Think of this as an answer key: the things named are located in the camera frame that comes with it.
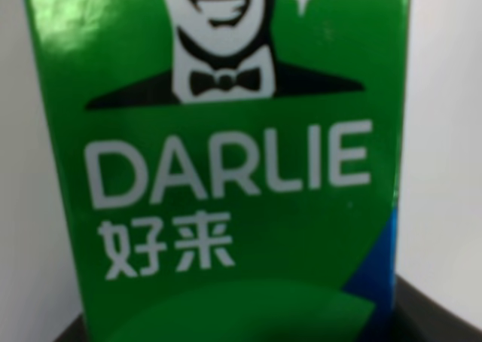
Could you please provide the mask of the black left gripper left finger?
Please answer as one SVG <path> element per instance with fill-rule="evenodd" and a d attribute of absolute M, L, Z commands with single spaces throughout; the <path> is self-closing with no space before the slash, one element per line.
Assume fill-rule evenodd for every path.
<path fill-rule="evenodd" d="M 87 342 L 87 330 L 84 316 L 80 314 L 62 331 L 53 342 Z"/>

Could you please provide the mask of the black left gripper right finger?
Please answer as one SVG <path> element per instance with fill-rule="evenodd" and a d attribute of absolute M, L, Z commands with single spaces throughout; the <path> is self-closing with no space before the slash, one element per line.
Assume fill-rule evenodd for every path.
<path fill-rule="evenodd" d="M 481 330 L 444 309 L 398 276 L 391 340 L 481 342 Z"/>

